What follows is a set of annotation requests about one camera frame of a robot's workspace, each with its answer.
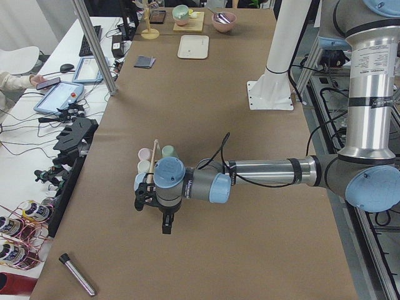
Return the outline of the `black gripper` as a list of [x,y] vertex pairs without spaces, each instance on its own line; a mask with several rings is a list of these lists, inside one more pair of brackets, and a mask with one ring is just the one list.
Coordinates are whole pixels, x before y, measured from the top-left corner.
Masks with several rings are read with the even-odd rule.
[[148,174],[145,175],[143,182],[140,183],[135,191],[134,208],[142,211],[145,205],[158,208],[162,213],[162,233],[171,234],[173,228],[173,218],[175,209],[172,206],[161,204],[156,195],[156,186],[154,183],[147,183]]

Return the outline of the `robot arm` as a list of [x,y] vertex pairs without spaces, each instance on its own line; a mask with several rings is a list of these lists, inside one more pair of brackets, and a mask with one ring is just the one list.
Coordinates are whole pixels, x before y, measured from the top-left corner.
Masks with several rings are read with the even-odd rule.
[[398,1],[323,1],[322,46],[351,47],[345,146],[324,156],[280,161],[202,160],[186,167],[176,157],[157,161],[136,176],[136,210],[162,212],[162,231],[170,234],[183,199],[225,203],[231,187],[249,183],[265,188],[307,184],[326,188],[369,213],[399,201],[399,171],[389,149],[393,84],[399,42]]

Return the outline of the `person hand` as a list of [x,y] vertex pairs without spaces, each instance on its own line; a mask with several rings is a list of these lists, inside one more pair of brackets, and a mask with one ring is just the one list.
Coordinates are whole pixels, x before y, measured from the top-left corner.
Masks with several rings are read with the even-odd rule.
[[31,86],[36,87],[38,84],[41,84],[46,81],[46,78],[40,74],[30,75],[29,77]]

